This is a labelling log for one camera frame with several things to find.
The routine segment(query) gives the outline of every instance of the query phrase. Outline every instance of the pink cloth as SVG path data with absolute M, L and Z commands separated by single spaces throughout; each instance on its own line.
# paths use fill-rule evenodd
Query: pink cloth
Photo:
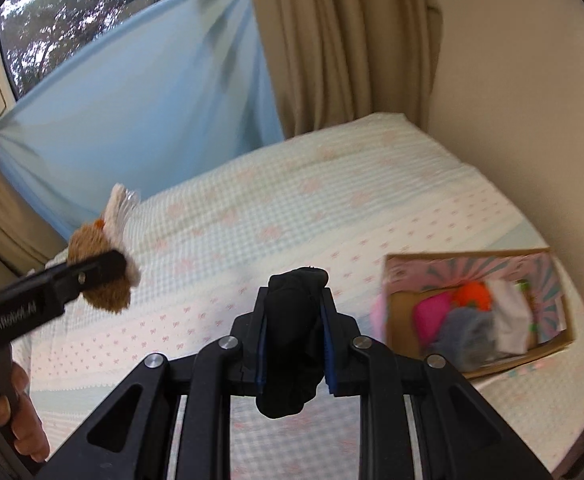
M 437 338 L 438 331 L 451 308 L 450 292 L 442 292 L 416 304 L 412 311 L 412 319 L 422 348 L 429 347 Z

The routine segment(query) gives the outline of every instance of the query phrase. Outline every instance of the white bed sheet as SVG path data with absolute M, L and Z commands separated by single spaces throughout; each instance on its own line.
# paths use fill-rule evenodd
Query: white bed sheet
M 369 333 L 386 253 L 545 245 L 478 171 L 393 114 L 257 150 L 152 197 L 126 239 L 144 273 L 128 311 L 79 299 L 15 345 L 53 449 L 144 355 L 184 356 L 227 334 L 271 274 L 325 268 L 339 311 Z M 584 307 L 562 275 L 576 341 L 481 387 L 550 470 L 584 427 Z M 357 472 L 357 399 L 321 387 L 301 414 L 276 421 L 253 399 L 232 400 L 232 478 Z

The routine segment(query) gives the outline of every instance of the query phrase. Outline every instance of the blue curtain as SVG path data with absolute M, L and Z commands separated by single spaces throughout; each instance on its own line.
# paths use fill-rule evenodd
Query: blue curtain
M 67 239 L 117 182 L 148 198 L 281 140 L 251 0 L 162 0 L 0 119 L 0 170 Z

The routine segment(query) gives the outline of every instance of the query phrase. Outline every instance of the window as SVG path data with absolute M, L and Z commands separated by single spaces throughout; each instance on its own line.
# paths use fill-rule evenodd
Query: window
M 17 97 L 82 46 L 159 0 L 6 0 L 0 41 Z

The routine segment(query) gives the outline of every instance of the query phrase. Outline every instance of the human hand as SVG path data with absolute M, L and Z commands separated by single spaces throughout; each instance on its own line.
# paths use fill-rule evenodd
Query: human hand
M 16 437 L 14 447 L 22 455 L 29 455 L 35 462 L 43 462 L 50 455 L 50 444 L 43 431 L 41 420 L 24 393 L 30 378 L 18 364 L 12 363 L 12 385 L 19 396 L 19 411 L 12 419 L 12 433 Z M 10 420 L 10 403 L 7 397 L 0 397 L 0 426 Z

